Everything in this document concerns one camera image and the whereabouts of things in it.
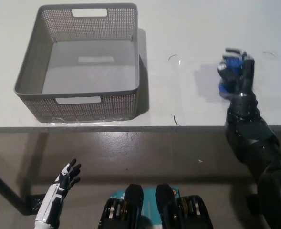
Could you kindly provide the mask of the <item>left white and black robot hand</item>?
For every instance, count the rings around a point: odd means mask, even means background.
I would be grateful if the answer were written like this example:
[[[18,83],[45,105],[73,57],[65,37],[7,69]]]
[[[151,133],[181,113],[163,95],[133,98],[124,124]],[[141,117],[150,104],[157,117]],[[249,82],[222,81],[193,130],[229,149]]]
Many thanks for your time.
[[[50,185],[35,218],[35,226],[42,225],[50,229],[59,226],[63,202],[68,191],[80,181],[78,177],[81,164],[76,159],[69,162]]]

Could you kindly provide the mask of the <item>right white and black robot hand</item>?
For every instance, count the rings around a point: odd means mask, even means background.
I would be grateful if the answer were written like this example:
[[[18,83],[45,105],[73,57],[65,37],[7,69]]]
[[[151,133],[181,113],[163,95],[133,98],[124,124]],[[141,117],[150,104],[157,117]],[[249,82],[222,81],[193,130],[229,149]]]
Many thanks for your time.
[[[252,122],[260,114],[253,92],[255,60],[246,51],[226,48],[217,65],[221,77],[219,93],[230,101],[227,109],[228,123]]]

